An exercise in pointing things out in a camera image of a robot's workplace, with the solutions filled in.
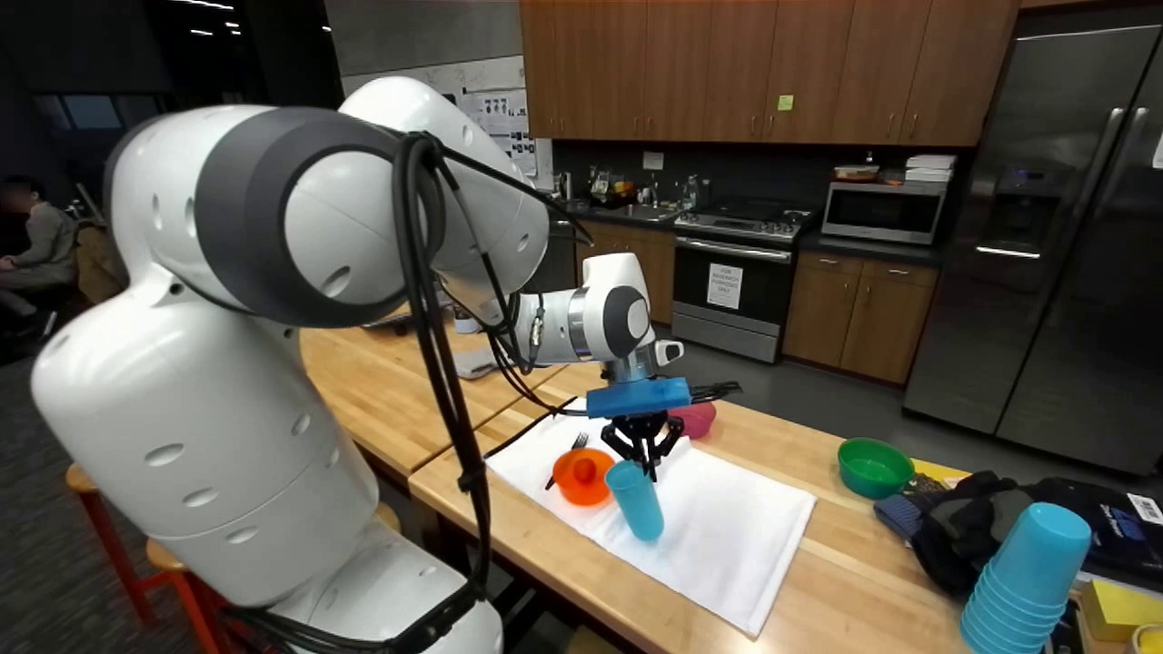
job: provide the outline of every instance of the drawer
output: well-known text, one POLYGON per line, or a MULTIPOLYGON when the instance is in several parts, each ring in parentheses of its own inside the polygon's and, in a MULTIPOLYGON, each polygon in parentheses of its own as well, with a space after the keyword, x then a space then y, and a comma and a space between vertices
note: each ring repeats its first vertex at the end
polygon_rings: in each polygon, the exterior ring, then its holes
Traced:
POLYGON ((907 266, 907 260, 864 260, 861 268, 864 281, 898 281, 898 283, 933 283, 931 266, 907 266))
POLYGON ((842 253, 832 253, 832 249, 799 249, 799 268, 859 276, 861 274, 861 259, 842 259, 842 253))

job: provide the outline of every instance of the orange object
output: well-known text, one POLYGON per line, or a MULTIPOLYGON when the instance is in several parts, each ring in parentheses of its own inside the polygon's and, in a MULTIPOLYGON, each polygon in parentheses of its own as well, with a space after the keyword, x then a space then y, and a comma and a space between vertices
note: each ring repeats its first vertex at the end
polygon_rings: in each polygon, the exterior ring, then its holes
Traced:
POLYGON ((614 456, 605 449, 567 449, 554 465, 554 479, 567 501, 600 504, 612 499, 609 467, 614 467, 614 456))

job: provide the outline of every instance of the kitchen cabinet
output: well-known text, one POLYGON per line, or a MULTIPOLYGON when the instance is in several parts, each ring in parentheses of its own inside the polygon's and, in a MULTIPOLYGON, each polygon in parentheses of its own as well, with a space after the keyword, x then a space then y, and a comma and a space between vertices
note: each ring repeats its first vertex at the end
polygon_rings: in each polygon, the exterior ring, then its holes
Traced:
POLYGON ((530 131, 973 146, 1019 0, 523 0, 530 131))
POLYGON ((805 249, 784 357, 903 384, 933 283, 931 266, 805 249))
POLYGON ((668 322, 674 311, 674 283, 676 283, 676 237, 661 229, 612 225, 612 220, 581 220, 594 242, 578 246, 578 260, 612 249, 641 253, 646 292, 651 292, 651 321, 668 322))
POLYGON ((853 0, 832 142, 973 146, 1013 0, 853 0))

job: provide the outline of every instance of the refrigerator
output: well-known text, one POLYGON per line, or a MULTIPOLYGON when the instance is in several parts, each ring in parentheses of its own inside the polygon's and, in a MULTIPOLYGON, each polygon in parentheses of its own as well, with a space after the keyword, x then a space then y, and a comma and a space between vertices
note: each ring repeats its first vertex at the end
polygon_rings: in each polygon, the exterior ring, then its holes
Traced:
POLYGON ((1163 467, 1163 11, 1019 25, 907 412, 1163 467))

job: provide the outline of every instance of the wooden countertop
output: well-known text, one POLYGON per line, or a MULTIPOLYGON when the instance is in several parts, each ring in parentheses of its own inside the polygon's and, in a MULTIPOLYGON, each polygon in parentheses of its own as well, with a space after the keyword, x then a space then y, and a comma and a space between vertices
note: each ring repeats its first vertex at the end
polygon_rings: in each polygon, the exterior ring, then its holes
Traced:
MULTIPOLYGON (((484 334, 450 334, 456 351, 489 349, 484 334)), ((399 479, 448 449, 421 349, 397 329, 302 329, 302 358, 343 429, 399 479)), ((501 374, 461 380, 474 424, 521 400, 501 374)))
MULTIPOLYGON (((584 372, 559 372, 541 390, 544 397, 567 400, 594 390, 594 378, 584 372)), ((702 441, 706 449, 817 499, 761 641, 741 636, 716 615, 614 561, 504 479, 490 477, 498 557, 644 650, 964 650, 955 604, 947 601, 922 576, 915 557, 875 523, 874 504, 839 483, 836 436, 733 402, 716 406, 719 419, 714 436, 702 441)), ((484 446, 513 441, 538 414, 527 400, 513 402, 479 424, 484 446)), ((421 465, 410 477, 410 493, 450 523, 475 532, 450 453, 421 465)))

